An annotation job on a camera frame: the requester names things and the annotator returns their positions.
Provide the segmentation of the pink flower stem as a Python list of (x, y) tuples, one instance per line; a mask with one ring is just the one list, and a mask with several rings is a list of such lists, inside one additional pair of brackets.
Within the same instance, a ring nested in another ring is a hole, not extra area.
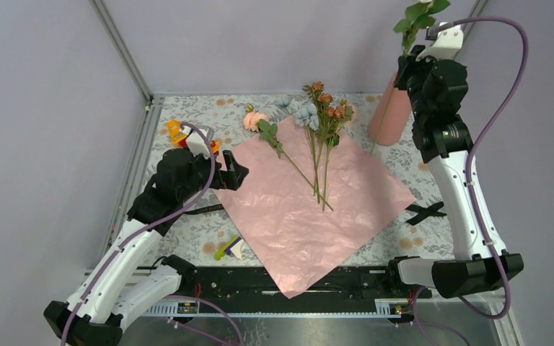
[(333, 207), (320, 192), (317, 183), (312, 182), (284, 150), (283, 143), (278, 140), (277, 137), (277, 123), (270, 121), (269, 117), (265, 113), (259, 112), (253, 105), (246, 104), (243, 125), (246, 130), (258, 133), (259, 139), (265, 141), (275, 151), (276, 156), (279, 159), (285, 158), (285, 160), (293, 166), (295, 171), (299, 173), (304, 181), (312, 188), (313, 195), (320, 200), (319, 203), (322, 203), (324, 208), (327, 207), (329, 210), (334, 211)]

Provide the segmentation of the pink wrapping paper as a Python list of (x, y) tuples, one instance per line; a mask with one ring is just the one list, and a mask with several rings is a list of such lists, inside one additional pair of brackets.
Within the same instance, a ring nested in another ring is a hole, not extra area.
[(315, 170), (304, 129), (278, 125), (285, 154), (258, 136), (234, 147), (249, 169), (241, 187), (216, 196), (278, 289), (293, 298), (374, 238), (415, 201), (410, 190), (345, 131), (320, 174), (327, 205), (312, 190)]

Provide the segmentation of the blue hydrangea flower stem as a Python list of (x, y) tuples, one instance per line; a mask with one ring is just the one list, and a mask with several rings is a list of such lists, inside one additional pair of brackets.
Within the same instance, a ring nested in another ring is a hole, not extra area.
[(322, 203), (320, 194), (319, 172), (318, 172), (318, 150), (317, 131), (319, 130), (319, 115), (316, 104), (310, 100), (299, 106), (296, 112), (292, 112), (289, 106), (294, 104), (294, 99), (290, 96), (280, 97), (277, 101), (277, 106), (283, 111), (294, 116), (294, 122), (299, 127), (303, 128), (309, 142), (309, 149), (312, 156), (312, 165), (314, 169), (313, 190), (317, 197), (317, 202)]

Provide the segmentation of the black ribbon with gold letters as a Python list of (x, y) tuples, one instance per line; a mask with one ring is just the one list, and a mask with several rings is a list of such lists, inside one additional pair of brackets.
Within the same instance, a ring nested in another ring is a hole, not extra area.
[[(411, 204), (406, 208), (406, 211), (415, 213), (415, 215), (412, 218), (409, 218), (408, 220), (406, 220), (405, 222), (411, 226), (415, 226), (421, 223), (422, 221), (426, 220), (427, 218), (446, 217), (447, 214), (441, 211), (443, 207), (444, 207), (444, 203), (442, 201), (426, 207), (416, 205), (416, 204)], [(213, 213), (223, 209), (224, 209), (224, 206), (222, 204), (215, 204), (215, 205), (210, 205), (203, 208), (188, 210), (184, 212), (184, 214), (194, 216), (194, 215), (200, 215), (204, 213)]]

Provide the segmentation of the orange rose flower stem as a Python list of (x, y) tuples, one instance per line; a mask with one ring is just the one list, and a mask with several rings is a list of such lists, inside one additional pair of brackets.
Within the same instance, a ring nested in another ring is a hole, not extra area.
[[(319, 130), (317, 131), (318, 172), (320, 192), (327, 199), (327, 170), (332, 150), (339, 145), (339, 132), (345, 124), (356, 119), (356, 107), (347, 99), (336, 100), (325, 91), (321, 81), (315, 81), (302, 87), (302, 91), (312, 100), (319, 115)], [(322, 210), (328, 209), (318, 203)]]

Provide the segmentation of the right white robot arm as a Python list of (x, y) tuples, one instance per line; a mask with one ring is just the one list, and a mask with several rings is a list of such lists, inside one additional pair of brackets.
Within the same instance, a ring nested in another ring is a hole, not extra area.
[(425, 49), (417, 45), (399, 57), (395, 86), (410, 100), (413, 142), (443, 198), (454, 257), (396, 257), (388, 263), (384, 285), (396, 297), (414, 285), (444, 298), (505, 289), (524, 262), (508, 251), (478, 187), (473, 140), (458, 113), (468, 91), (467, 69)]

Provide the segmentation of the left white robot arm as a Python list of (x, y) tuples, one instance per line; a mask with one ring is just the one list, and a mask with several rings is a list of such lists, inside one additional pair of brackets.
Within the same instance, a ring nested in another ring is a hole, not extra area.
[(241, 187), (250, 170), (229, 150), (223, 158), (220, 164), (215, 156), (193, 154), (186, 148), (163, 154), (108, 253), (66, 301), (51, 301), (45, 308), (43, 315), (62, 345), (117, 345), (132, 322), (162, 298), (200, 290), (195, 266), (170, 255), (123, 291), (149, 250), (208, 189)]

